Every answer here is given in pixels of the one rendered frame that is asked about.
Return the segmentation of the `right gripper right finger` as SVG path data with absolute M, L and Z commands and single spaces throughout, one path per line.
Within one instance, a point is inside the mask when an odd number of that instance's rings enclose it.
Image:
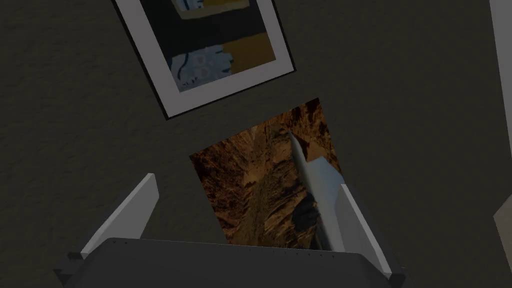
M 346 184 L 341 184 L 334 206 L 344 250 L 364 256 L 387 279 L 392 270 L 384 251 Z

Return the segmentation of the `white framed abstract picture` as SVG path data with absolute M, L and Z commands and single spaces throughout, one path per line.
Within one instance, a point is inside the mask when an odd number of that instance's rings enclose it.
M 111 0 L 166 119 L 287 74 L 276 0 Z

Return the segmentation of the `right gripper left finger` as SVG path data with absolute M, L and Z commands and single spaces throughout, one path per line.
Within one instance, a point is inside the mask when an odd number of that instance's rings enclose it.
M 140 177 L 85 233 L 79 241 L 79 257 L 85 259 L 109 238 L 141 238 L 159 196 L 155 174 Z

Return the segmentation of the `grey knife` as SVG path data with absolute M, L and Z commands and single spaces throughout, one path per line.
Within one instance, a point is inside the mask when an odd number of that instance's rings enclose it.
M 316 202 L 322 248 L 335 252 L 345 252 L 336 215 L 336 201 L 343 178 L 323 156 L 312 161 L 306 161 L 299 141 L 291 131 L 287 134 L 290 138 L 293 161 L 307 191 L 312 194 Z

